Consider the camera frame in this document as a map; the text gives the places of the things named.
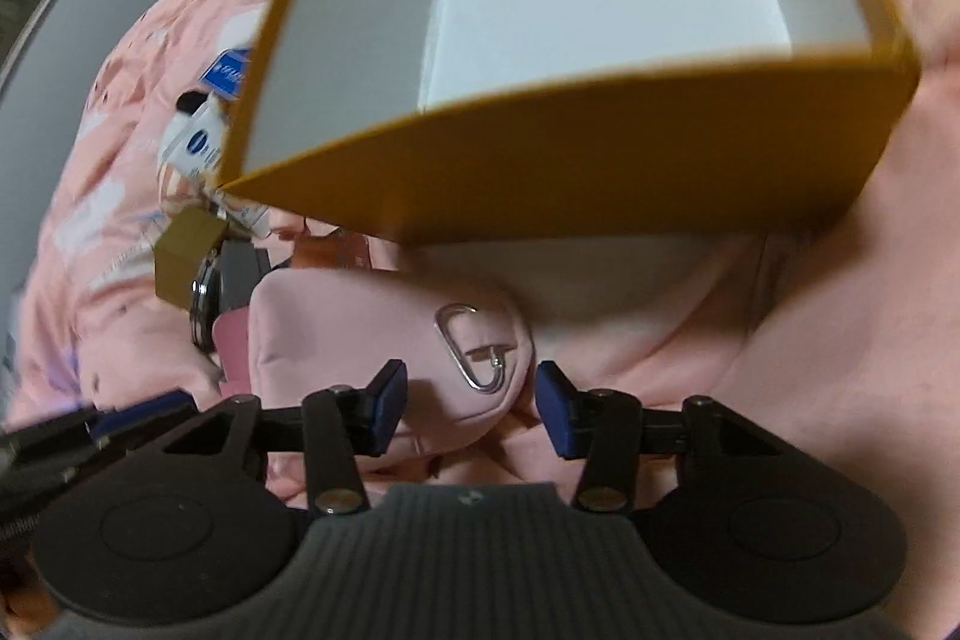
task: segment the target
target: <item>yellow box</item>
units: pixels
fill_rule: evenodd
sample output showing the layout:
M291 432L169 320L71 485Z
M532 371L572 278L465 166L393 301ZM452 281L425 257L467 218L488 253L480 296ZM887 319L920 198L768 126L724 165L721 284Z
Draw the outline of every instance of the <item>yellow box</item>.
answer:
M892 0L274 0L221 179L400 242L789 228L918 77Z

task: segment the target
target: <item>pink bedsheet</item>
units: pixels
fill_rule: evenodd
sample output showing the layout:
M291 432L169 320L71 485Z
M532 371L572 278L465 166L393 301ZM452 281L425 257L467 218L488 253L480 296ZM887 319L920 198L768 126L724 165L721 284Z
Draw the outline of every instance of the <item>pink bedsheet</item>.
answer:
M219 398L186 315L152 295L166 220L155 159L176 97L266 1L162 0L104 64L41 230L8 423L175 386ZM911 540L889 609L933 640L960 623L960 0L901 1L925 76L851 215L785 266L773 242L720 242L654 301L656 329L647 308L642 328L598 324L557 351L583 386L647 404L714 393L885 496ZM577 471L550 452L527 393L491 437L447 456L440 480L568 491ZM412 463L384 482L426 479Z

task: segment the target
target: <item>small brown box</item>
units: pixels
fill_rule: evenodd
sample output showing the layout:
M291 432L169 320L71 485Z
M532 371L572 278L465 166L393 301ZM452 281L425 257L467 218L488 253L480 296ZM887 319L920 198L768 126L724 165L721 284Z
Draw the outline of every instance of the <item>small brown box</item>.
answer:
M224 220L197 207L188 207L176 215L154 248L157 296L189 310L200 262L220 246L228 229Z

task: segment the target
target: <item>carabiner clip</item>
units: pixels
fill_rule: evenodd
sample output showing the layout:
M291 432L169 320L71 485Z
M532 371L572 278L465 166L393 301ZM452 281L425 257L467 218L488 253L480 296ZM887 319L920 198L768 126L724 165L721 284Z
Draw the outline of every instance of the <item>carabiner clip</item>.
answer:
M451 317L457 316L457 314L476 312L477 309L469 304L448 304L437 311L434 325L437 327L440 337L443 338L443 343L445 343L446 349L450 352L451 359L453 359L453 362L457 365L460 374L464 376L464 381L467 381L467 385L477 393L496 393L501 389L503 381L507 377L505 348L502 345L490 346L490 364L493 367L493 379L489 383L481 383L473 373L473 369L469 365L469 360L467 360L467 357L464 356L460 348L457 347L457 343L453 341L448 330Z

